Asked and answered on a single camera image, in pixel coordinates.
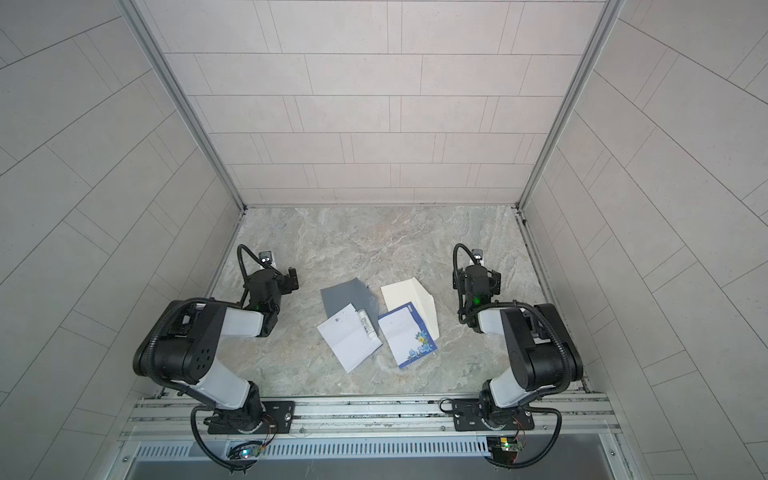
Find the cream envelope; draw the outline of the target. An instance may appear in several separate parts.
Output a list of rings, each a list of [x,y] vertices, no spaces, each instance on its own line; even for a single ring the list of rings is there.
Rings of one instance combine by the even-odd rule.
[[[381,287],[381,292],[389,311],[411,303],[424,321],[432,338],[437,340],[440,337],[434,297],[415,277],[384,285]]]

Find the white glue stick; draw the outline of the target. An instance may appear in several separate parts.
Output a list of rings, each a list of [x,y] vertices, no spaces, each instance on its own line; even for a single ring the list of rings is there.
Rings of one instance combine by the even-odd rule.
[[[368,335],[369,338],[375,339],[377,337],[377,333],[375,331],[375,328],[367,315],[367,312],[364,309],[357,310],[356,313],[358,314],[359,320]]]

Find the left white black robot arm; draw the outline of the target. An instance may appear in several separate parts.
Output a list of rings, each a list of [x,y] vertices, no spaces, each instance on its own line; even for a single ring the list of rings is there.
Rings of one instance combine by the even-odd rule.
[[[217,359],[223,337],[265,338],[278,322],[281,299],[299,288],[296,269],[262,268],[245,277],[239,303],[194,297],[168,304],[138,347],[134,373],[186,394],[228,416],[240,430],[264,416],[260,393]]]

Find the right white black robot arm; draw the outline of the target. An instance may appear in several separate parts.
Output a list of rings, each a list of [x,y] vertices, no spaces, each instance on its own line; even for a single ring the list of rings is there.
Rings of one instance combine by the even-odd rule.
[[[583,362],[556,307],[495,301],[501,274],[480,264],[456,267],[459,321],[481,334],[504,337],[509,367],[488,380],[479,396],[491,428],[510,424],[530,403],[559,394],[583,377]]]

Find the white paper sheet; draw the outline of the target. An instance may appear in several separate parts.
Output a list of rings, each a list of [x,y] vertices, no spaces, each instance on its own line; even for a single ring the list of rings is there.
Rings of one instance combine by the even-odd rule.
[[[356,311],[348,304],[317,326],[346,373],[351,373],[382,346],[378,335],[375,339],[368,337]]]

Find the left circuit board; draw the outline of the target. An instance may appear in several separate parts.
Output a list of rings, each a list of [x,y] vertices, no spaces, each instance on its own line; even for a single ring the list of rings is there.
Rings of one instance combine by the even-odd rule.
[[[261,441],[248,441],[231,447],[227,459],[232,461],[256,460],[262,451],[263,443]]]

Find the circuit board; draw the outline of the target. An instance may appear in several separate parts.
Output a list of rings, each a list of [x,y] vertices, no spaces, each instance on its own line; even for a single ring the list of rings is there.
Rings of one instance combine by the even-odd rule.
[[[490,458],[499,463],[514,463],[525,443],[518,437],[487,437]]]
[[[256,460],[262,451],[263,443],[261,441],[248,441],[231,447],[227,459],[232,461]]]

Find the right circuit board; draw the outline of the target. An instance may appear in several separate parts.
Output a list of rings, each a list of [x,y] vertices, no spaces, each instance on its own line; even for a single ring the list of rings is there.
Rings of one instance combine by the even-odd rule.
[[[487,437],[490,458],[499,463],[514,463],[525,443],[518,437]]]

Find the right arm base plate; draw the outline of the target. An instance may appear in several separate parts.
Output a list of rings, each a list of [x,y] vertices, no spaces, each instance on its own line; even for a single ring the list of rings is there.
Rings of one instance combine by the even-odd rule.
[[[479,399],[450,399],[449,406],[440,409],[448,414],[456,431],[530,431],[535,428],[531,415],[520,408],[499,408],[492,401]]]

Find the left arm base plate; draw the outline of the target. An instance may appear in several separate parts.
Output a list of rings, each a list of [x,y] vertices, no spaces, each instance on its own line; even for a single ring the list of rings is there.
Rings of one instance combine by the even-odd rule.
[[[254,411],[219,410],[203,420],[211,435],[274,435],[290,432],[296,404],[293,401],[262,401]]]

